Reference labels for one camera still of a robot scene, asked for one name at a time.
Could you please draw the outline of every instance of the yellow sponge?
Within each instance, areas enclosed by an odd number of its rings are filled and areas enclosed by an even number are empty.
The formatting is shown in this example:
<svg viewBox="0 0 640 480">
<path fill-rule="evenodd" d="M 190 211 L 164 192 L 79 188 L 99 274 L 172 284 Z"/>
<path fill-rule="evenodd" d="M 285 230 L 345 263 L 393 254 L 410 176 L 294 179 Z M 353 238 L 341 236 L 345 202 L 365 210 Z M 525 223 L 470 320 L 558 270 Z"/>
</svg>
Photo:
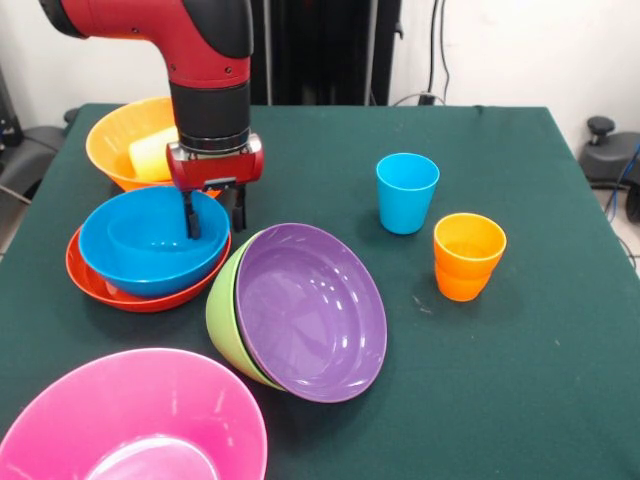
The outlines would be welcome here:
<svg viewBox="0 0 640 480">
<path fill-rule="evenodd" d="M 178 141 L 178 129 L 169 127 L 129 145 L 129 158 L 138 180 L 163 182 L 171 180 L 167 163 L 167 143 Z"/>
</svg>

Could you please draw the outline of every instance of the red bowl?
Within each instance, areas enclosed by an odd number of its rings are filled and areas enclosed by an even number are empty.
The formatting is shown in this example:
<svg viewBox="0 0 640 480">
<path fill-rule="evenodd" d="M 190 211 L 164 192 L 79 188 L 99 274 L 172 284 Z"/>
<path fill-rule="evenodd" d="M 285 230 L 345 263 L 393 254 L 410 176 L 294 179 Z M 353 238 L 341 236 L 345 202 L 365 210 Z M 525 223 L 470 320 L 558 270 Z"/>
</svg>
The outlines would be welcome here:
<svg viewBox="0 0 640 480">
<path fill-rule="evenodd" d="M 75 283 L 80 290 L 90 297 L 95 298 L 99 302 L 111 305 L 112 307 L 119 308 L 120 310 L 126 310 L 127 312 L 162 312 L 193 300 L 215 278 L 227 260 L 229 251 L 231 250 L 231 234 L 229 234 L 227 243 L 224 246 L 222 255 L 220 255 L 215 268 L 201 281 L 186 290 L 166 297 L 140 298 L 129 295 L 110 285 L 95 270 L 86 264 L 78 247 L 78 237 L 80 236 L 81 229 L 82 227 L 73 234 L 67 247 L 66 263 L 69 277 L 71 277 L 73 283 Z"/>
</svg>

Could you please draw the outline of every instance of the blue bowl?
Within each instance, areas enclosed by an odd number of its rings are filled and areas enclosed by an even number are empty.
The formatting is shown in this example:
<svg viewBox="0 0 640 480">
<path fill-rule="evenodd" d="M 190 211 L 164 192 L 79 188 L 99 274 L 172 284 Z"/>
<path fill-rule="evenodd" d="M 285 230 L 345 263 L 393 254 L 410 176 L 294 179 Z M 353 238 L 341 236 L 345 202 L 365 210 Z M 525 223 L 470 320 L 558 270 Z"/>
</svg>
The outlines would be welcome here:
<svg viewBox="0 0 640 480">
<path fill-rule="evenodd" d="M 141 188 L 98 207 L 80 231 L 85 262 L 115 287 L 139 297 L 163 297 L 202 280 L 229 235 L 229 216 L 215 200 L 192 194 L 198 240 L 187 237 L 182 194 L 175 187 Z"/>
</svg>

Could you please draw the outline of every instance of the black cable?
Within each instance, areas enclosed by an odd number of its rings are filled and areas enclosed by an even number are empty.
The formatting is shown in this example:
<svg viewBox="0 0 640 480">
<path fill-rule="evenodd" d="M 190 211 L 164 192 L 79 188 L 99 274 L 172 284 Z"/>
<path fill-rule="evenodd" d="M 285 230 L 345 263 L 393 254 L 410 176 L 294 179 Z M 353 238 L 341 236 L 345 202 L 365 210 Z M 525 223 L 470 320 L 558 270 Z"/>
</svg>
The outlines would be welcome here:
<svg viewBox="0 0 640 480">
<path fill-rule="evenodd" d="M 39 144 L 39 145 L 42 145 L 43 147 L 48 148 L 49 150 L 53 151 L 54 153 L 58 153 L 58 149 L 56 147 L 54 147 L 53 145 L 49 145 L 48 143 L 43 142 L 42 140 L 38 140 L 37 138 L 30 137 L 29 135 L 24 135 L 24 139 L 25 140 L 30 140 L 32 142 L 35 142 L 35 143 Z"/>
<path fill-rule="evenodd" d="M 631 248 L 629 248 L 629 245 L 627 245 L 627 242 L 622 240 L 622 238 L 620 238 L 620 237 L 618 237 L 618 241 L 622 244 L 622 246 L 626 250 L 627 257 L 629 257 L 629 259 L 631 260 L 631 264 L 633 265 L 633 269 L 635 270 L 636 267 L 638 266 L 638 264 L 636 263 L 636 256 L 631 251 Z"/>
<path fill-rule="evenodd" d="M 436 51 L 436 14 L 438 13 L 438 3 L 440 0 L 433 0 L 433 10 L 431 12 L 431 58 L 429 59 L 429 87 L 427 91 L 430 92 L 433 89 L 433 70 L 435 62 Z"/>
<path fill-rule="evenodd" d="M 447 91 L 449 90 L 449 81 L 451 80 L 449 67 L 447 66 L 447 57 L 444 54 L 444 7 L 446 4 L 447 0 L 442 0 L 442 7 L 440 8 L 440 57 L 442 58 L 442 66 L 444 67 L 444 73 L 447 78 L 444 82 L 444 93 L 442 94 L 442 99 L 445 104 L 447 103 Z"/>
<path fill-rule="evenodd" d="M 29 200 L 27 197 L 20 195 L 18 192 L 11 190 L 10 188 L 5 187 L 2 184 L 0 184 L 0 192 L 6 193 L 7 195 L 15 198 L 16 200 L 24 203 L 25 205 L 31 205 L 31 200 Z"/>
<path fill-rule="evenodd" d="M 620 172 L 620 175 L 618 176 L 618 180 L 616 180 L 615 186 L 613 187 L 613 192 L 611 192 L 611 195 L 609 196 L 609 200 L 607 200 L 607 204 L 604 207 L 604 214 L 605 215 L 609 214 L 609 209 L 611 208 L 611 204 L 613 203 L 613 199 L 618 194 L 618 189 L 620 188 L 620 184 L 622 183 L 622 180 L 624 179 L 624 177 L 628 173 L 630 173 L 630 171 L 627 171 L 627 170 L 629 170 L 629 167 L 631 167 L 631 165 L 636 163 L 636 161 L 638 160 L 638 155 L 640 155 L 640 145 L 638 145 L 638 147 L 636 148 L 636 151 L 633 154 L 633 157 L 631 157 L 631 160 L 629 160 L 627 162 L 627 164 L 624 166 L 624 168 Z"/>
<path fill-rule="evenodd" d="M 400 105 L 405 100 L 409 100 L 410 98 L 413 98 L 413 97 L 420 97 L 422 95 L 431 95 L 436 100 L 440 100 L 440 103 L 442 103 L 444 105 L 444 100 L 442 100 L 439 96 L 434 95 L 431 92 L 420 92 L 420 93 L 412 93 L 411 95 L 407 95 L 406 97 L 402 97 L 400 100 L 398 100 L 396 103 L 394 103 L 392 105 L 392 107 L 397 107 L 398 105 Z"/>
</svg>

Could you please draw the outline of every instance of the dark green table cover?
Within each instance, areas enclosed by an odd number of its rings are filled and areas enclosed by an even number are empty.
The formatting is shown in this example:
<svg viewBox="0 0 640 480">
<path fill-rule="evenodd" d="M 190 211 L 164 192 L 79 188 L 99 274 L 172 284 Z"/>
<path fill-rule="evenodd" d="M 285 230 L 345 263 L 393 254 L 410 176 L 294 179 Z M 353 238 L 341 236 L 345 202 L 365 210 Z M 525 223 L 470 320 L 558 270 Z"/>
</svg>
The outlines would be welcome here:
<svg viewBox="0 0 640 480">
<path fill-rule="evenodd" d="M 69 238 L 114 193 L 84 149 L 112 108 L 81 110 L 0 263 L 2 434 L 49 383 L 102 355 L 168 346 L 220 358 L 206 293 L 136 315 L 67 277 Z M 389 324 L 382 373 L 351 402 L 312 404 L 243 377 L 267 424 L 268 479 L 640 477 L 638 279 L 546 109 L 255 108 L 253 126 L 266 169 L 234 247 L 280 222 L 326 229 L 370 269 Z M 375 164 L 398 151 L 442 172 L 425 227 L 407 237 L 376 210 Z M 509 239 L 469 304 L 443 298 L 433 277 L 433 225 L 457 211 L 488 215 Z"/>
</svg>

